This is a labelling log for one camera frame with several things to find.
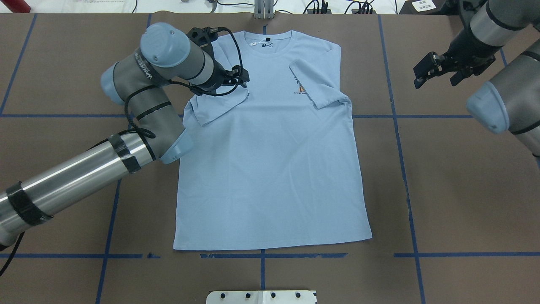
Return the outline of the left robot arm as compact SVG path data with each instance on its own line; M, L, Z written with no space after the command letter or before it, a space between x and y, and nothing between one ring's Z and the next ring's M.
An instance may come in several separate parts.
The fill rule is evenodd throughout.
M101 77L103 92L123 106L131 129L113 133L85 152L17 182L1 193L1 250L23 233L42 225L79 200L151 162L177 161L189 146L177 111L164 91L166 85L188 88L197 96L224 96L249 81L243 64L225 69L214 56L212 43L227 27L193 28L188 33L159 22L147 27L139 47L114 63Z

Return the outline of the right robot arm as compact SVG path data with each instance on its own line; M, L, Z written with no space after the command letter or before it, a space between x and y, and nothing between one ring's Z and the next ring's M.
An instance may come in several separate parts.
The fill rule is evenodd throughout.
M443 54L429 52L413 68L415 87L446 73L451 84L481 75L517 33L539 29L538 0L446 0L440 13L457 12L463 29ZM492 133L510 132L540 155L540 43L536 41L467 99L472 117Z

